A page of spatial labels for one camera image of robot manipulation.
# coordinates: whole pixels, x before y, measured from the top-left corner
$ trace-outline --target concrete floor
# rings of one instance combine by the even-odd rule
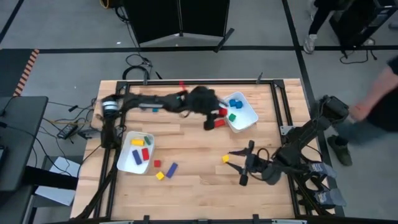
[[[310,25],[306,0],[288,0],[299,41]],[[0,0],[0,29],[11,15],[17,0]],[[397,20],[395,14],[390,21]],[[284,45],[293,46],[281,1],[231,0],[228,27],[236,32],[227,45]],[[385,24],[373,36],[377,45],[398,45],[398,32]],[[214,45],[208,40],[189,37],[149,45]],[[337,45],[328,23],[319,33],[319,45]],[[26,0],[20,8],[0,48],[4,49],[70,49],[133,47],[126,26],[112,10],[104,10],[97,1]],[[304,61],[315,98],[335,95],[347,104],[366,94],[366,89],[386,65],[386,60],[398,51],[374,51],[379,60],[343,65],[339,51],[315,52],[305,55]],[[97,95],[100,80],[120,79],[127,68],[128,53],[40,54],[29,77],[23,95],[45,95],[51,101],[85,106]],[[270,50],[239,50],[214,52],[151,52],[143,56],[152,60],[154,71],[163,78],[301,78],[295,52]],[[356,52],[350,60],[365,58],[365,51]],[[141,78],[132,73],[129,78]],[[48,119],[72,118],[68,108],[48,105]],[[51,133],[56,129],[43,124]],[[51,156],[59,156],[55,141],[38,135]],[[75,143],[60,141],[68,156],[82,156],[85,141],[76,137]],[[398,219],[398,194],[394,190],[398,176],[394,161],[397,139],[385,138],[366,148],[352,148],[353,167],[342,167],[330,151],[333,167],[338,171],[337,183],[348,205],[347,217]],[[39,162],[43,153],[38,152]],[[39,209],[35,223],[66,220],[70,208]]]

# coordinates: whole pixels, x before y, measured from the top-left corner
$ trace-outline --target wooden tabletop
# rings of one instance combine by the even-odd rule
[[[299,79],[286,79],[285,89],[295,126],[309,119],[307,103]],[[98,100],[114,94],[117,81],[102,81]],[[155,136],[153,159],[162,161],[161,168],[151,163],[144,175],[118,172],[112,220],[189,219],[248,219],[253,214],[260,218],[293,218],[287,176],[271,186],[249,177],[248,186],[239,185],[239,174],[224,164],[221,157],[229,151],[241,150],[249,140],[255,141],[255,152],[265,147],[272,154],[280,147],[280,136],[269,85],[208,85],[222,98],[236,91],[245,95],[259,115],[259,121],[251,128],[233,133],[229,126],[211,131],[203,130],[206,118],[191,114],[183,119],[177,114],[160,111],[131,110],[126,116],[127,131],[142,131]],[[135,86],[130,92],[145,95],[166,95],[180,91],[179,86]],[[277,95],[284,124],[287,125],[282,97]],[[94,114],[100,113],[99,104]],[[94,119],[93,126],[101,127]],[[85,157],[100,144],[99,139],[87,143]],[[316,140],[310,146],[317,148]],[[310,159],[319,160],[319,154],[306,147],[303,153]],[[98,149],[83,164],[76,190],[71,217],[77,216],[91,200],[98,188],[104,151]],[[166,173],[176,162],[177,171],[171,179],[157,180],[158,171]],[[244,158],[230,156],[230,162],[243,165]],[[108,192],[103,197],[101,215],[105,214]]]

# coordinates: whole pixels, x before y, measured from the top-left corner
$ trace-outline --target black desk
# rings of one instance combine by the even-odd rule
[[[9,99],[0,98],[0,110]],[[0,117],[0,122],[36,136],[47,102],[48,98],[45,96],[13,98],[6,114]],[[0,167],[1,223],[22,223],[36,185],[76,189],[75,177],[26,166],[34,142],[35,138],[23,131],[0,128],[0,144],[8,147],[4,163]]]

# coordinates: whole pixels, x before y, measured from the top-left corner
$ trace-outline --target white bowl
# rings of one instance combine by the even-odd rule
[[[236,107],[230,107],[229,100],[242,101],[243,107],[241,109],[237,109]],[[247,99],[244,97],[243,93],[235,92],[225,97],[224,101],[228,104],[228,107],[226,108],[228,110],[228,114],[225,117],[225,120],[227,121],[233,132],[241,132],[248,127],[254,125],[254,123],[259,120],[259,116],[253,110]],[[228,119],[231,113],[236,115],[236,119],[233,122]]]
[[[151,145],[148,146],[145,142],[144,146],[133,146],[131,145],[131,140],[133,139],[142,139],[147,136],[151,141]],[[154,152],[155,146],[155,137],[151,134],[141,133],[137,131],[129,131],[124,139],[123,148],[120,152],[120,156],[118,159],[117,167],[121,171],[130,172],[133,174],[145,174],[148,170],[149,164],[151,164],[152,154]],[[142,151],[141,149],[148,148],[149,159],[144,161],[142,159]],[[134,156],[132,155],[133,150],[137,149],[139,157],[141,158],[142,164],[137,165]]]

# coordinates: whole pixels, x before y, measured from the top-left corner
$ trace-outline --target green block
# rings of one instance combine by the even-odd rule
[[[235,114],[230,114],[229,117],[228,117],[228,119],[229,119],[231,122],[234,122],[234,120],[236,119],[236,115],[235,115]]]
[[[144,137],[145,142],[150,146],[150,140],[147,136]]]

